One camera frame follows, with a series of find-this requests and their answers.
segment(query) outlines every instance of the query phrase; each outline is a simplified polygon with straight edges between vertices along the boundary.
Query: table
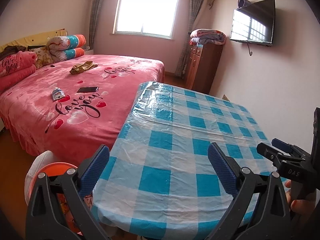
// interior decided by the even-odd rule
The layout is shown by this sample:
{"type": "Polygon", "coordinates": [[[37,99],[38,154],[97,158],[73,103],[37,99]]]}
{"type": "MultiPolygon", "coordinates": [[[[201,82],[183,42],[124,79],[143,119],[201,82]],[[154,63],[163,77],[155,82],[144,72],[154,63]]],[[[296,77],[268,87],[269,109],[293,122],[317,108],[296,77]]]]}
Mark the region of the table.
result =
{"type": "MultiPolygon", "coordinates": [[[[93,191],[102,223],[155,239],[204,239],[228,208],[208,156],[216,142],[241,167],[270,174],[256,151],[268,140],[243,106],[157,82],[140,85],[93,191]]],[[[252,215],[257,195],[244,217],[252,215]]]]}

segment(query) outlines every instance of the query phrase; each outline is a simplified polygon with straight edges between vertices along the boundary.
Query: window sill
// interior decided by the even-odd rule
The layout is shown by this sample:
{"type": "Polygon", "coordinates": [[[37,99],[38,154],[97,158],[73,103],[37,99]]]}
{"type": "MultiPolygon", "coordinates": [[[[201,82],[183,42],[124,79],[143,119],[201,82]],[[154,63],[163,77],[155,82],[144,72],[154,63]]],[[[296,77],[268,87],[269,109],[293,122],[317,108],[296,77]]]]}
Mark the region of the window sill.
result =
{"type": "Polygon", "coordinates": [[[147,34],[139,34],[139,33],[110,33],[110,35],[134,35],[134,36],[145,36],[145,37],[153,37],[153,38],[161,38],[165,40],[174,41],[172,37],[166,37],[166,36],[158,36],[158,35],[147,35],[147,34]]]}

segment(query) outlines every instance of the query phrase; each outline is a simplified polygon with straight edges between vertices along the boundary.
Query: yellow headboard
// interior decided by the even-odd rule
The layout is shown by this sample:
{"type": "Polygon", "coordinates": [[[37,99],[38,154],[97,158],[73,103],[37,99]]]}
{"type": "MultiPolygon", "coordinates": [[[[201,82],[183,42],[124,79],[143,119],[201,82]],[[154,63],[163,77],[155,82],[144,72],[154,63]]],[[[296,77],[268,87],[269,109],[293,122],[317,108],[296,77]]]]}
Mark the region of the yellow headboard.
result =
{"type": "Polygon", "coordinates": [[[25,46],[27,49],[28,49],[28,46],[46,45],[48,40],[50,40],[51,38],[56,36],[66,36],[66,35],[68,35],[68,32],[65,29],[30,35],[15,41],[11,41],[7,44],[4,44],[3,46],[0,47],[0,52],[4,51],[5,47],[9,45],[25,46]]]}

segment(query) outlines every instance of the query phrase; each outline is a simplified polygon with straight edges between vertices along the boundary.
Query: black phone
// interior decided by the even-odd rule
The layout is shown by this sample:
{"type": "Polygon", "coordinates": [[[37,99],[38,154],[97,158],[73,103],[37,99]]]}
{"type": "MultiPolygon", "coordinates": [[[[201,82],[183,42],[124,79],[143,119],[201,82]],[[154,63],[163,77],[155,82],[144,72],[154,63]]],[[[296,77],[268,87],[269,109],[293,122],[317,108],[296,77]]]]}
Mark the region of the black phone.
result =
{"type": "Polygon", "coordinates": [[[97,92],[99,89],[99,87],[83,87],[83,88],[79,88],[77,93],[93,93],[93,92],[97,92]]]}

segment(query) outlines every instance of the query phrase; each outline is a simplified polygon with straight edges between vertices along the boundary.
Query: television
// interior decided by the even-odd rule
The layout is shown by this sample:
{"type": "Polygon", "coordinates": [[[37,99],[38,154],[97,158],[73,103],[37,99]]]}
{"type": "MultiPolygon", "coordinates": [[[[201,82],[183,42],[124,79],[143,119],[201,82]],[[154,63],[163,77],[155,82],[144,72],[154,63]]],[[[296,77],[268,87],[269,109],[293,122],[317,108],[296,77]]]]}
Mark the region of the television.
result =
{"type": "Polygon", "coordinates": [[[272,46],[275,0],[263,0],[235,9],[230,40],[272,46]]]}

